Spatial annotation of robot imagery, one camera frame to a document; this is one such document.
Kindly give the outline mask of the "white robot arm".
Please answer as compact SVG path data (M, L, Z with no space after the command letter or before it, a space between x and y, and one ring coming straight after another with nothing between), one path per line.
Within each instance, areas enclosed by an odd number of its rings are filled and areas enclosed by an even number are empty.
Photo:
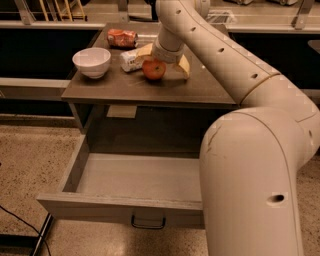
M297 173L320 145L320 111L287 77L209 25L208 0L156 0L139 57L181 66L189 48L238 104L205 133L200 188L210 256L304 256Z

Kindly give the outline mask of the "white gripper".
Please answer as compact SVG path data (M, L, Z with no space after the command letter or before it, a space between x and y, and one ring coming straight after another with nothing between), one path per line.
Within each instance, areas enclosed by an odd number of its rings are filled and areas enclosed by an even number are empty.
M138 62L152 61L153 57L157 60L174 64L173 67L176 71L181 72L185 79L190 77L190 64L188 59L183 55L184 44L179 44L175 50L160 44L160 40L156 39L153 44L147 44L138 49L135 60Z

